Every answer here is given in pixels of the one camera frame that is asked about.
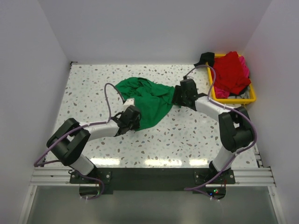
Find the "green t shirt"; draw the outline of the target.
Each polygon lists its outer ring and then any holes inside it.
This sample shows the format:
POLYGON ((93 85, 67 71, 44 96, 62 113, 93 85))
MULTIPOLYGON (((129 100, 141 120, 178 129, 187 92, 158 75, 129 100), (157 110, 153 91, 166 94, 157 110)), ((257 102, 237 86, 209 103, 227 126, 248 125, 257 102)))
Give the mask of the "green t shirt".
POLYGON ((142 77, 130 77, 120 81, 116 89, 125 100, 135 100, 135 106, 141 112, 138 131, 157 125, 173 106, 173 86, 156 84, 142 77))

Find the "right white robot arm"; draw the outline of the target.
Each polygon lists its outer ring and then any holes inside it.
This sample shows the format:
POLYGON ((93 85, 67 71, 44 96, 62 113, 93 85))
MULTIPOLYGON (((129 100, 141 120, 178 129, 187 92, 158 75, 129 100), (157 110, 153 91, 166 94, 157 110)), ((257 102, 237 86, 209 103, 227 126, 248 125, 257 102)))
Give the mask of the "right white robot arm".
POLYGON ((174 105, 185 106, 203 113, 219 124, 221 148, 210 162, 208 178, 219 183, 230 169, 237 153, 245 150, 256 140, 256 130, 244 107, 233 108, 212 100, 205 93, 198 93, 193 79, 184 79, 175 86, 174 105))

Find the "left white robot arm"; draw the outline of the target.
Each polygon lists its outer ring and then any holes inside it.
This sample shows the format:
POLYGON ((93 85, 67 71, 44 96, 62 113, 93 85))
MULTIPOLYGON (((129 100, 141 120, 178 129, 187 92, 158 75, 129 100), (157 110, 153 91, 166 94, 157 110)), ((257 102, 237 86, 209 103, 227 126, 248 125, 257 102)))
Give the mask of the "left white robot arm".
POLYGON ((108 122, 80 123, 70 118, 50 137, 46 146, 64 166, 78 171, 86 183, 92 183, 97 177, 96 166, 82 154, 87 142, 136 130, 140 119, 141 112, 133 105, 108 122))

